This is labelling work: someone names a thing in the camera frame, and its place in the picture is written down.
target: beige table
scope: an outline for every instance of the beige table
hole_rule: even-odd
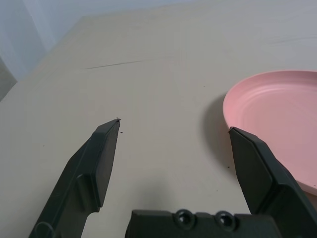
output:
[[[121,118],[87,238],[122,238],[132,209],[248,212],[222,100],[268,70],[317,69],[307,0],[195,2],[83,18],[0,102],[0,237],[27,237],[66,162]]]

